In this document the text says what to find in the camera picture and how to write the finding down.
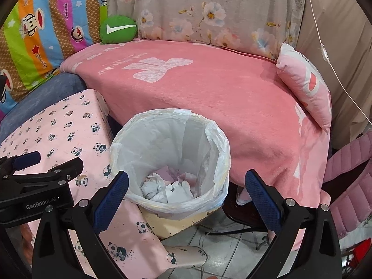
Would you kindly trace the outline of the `pink quilted jacket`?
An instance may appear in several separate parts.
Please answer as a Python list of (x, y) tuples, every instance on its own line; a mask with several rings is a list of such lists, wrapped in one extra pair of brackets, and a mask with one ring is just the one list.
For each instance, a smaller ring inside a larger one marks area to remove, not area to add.
[(338, 150), (327, 161), (322, 190), (342, 239), (371, 215), (371, 131)]

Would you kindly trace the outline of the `blue grey plush blanket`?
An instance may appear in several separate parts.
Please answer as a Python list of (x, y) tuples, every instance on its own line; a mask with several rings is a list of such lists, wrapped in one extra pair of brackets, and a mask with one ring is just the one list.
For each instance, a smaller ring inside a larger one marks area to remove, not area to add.
[(86, 89), (76, 74), (60, 73), (25, 96), (1, 121), (1, 142), (45, 108)]

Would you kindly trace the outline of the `beige curtain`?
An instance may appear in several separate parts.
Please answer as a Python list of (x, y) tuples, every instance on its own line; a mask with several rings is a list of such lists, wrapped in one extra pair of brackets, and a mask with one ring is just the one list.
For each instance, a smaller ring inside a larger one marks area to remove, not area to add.
[(356, 0), (306, 0), (296, 49), (331, 92), (331, 145), (340, 149), (371, 119), (371, 23)]

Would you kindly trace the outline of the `cream trash bin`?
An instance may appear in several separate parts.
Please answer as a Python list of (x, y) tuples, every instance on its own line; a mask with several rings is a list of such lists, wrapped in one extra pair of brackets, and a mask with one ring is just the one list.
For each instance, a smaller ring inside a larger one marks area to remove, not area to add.
[(207, 216), (211, 215), (216, 211), (210, 210), (208, 212), (199, 213), (197, 215), (188, 217), (182, 220), (170, 220), (161, 218), (153, 213), (148, 212), (142, 207), (139, 207), (144, 219), (151, 226), (153, 232), (157, 235), (160, 240), (172, 237), (185, 229), (190, 228), (206, 219)]

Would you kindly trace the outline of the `small pink pillow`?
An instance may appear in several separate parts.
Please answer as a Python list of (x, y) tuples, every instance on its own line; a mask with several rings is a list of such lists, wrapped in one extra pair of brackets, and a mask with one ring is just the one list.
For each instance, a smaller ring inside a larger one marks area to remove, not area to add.
[(287, 43), (281, 45), (277, 73), (306, 111), (326, 133), (332, 123), (330, 91), (317, 68)]

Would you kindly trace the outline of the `colourful monkey cartoon quilt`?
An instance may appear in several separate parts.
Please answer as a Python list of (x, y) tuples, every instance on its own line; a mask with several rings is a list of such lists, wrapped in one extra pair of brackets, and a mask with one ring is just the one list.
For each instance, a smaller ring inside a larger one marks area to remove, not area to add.
[(66, 58), (99, 42), (106, 17), (107, 0), (18, 0), (1, 27), (1, 116)]

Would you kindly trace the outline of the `green round cushion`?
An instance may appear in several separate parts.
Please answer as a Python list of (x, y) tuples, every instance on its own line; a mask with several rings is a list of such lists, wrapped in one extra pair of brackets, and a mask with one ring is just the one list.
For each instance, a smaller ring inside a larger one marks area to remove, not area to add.
[(103, 44), (127, 43), (137, 35), (136, 22), (125, 16), (108, 17), (100, 26), (100, 39)]

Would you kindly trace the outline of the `white plastic trash bag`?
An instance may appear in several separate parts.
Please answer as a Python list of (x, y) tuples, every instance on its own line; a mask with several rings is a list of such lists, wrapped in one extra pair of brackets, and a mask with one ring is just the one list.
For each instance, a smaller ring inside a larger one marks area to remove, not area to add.
[[(133, 116), (110, 147), (113, 174), (129, 176), (126, 199), (165, 219), (182, 220), (222, 206), (228, 194), (229, 140), (217, 123), (190, 110), (157, 109)], [(145, 178), (163, 166), (196, 176), (196, 195), (182, 203), (144, 197)]]

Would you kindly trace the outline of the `floral grey bedsheet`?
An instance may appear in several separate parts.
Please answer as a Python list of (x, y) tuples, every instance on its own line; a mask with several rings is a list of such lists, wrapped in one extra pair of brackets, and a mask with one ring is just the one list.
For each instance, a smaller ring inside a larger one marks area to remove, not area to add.
[(297, 43), (306, 0), (107, 0), (149, 40), (197, 42), (275, 60)]

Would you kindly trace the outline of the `crumpled trash in bin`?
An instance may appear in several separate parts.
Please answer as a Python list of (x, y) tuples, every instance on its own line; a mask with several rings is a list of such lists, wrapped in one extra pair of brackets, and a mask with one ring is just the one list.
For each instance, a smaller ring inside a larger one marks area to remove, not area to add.
[(158, 203), (183, 203), (197, 197), (197, 177), (180, 170), (162, 167), (149, 174), (141, 185), (145, 199)]

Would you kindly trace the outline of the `pink towel blanket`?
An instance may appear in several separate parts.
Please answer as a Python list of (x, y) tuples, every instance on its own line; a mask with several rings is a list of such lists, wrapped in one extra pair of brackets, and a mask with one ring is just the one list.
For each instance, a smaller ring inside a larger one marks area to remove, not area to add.
[(79, 75), (125, 124), (153, 109), (179, 108), (215, 121), (230, 144), (232, 183), (255, 169), (285, 198), (316, 208), (330, 133), (320, 128), (264, 57), (201, 43), (136, 40), (96, 43), (60, 66)]

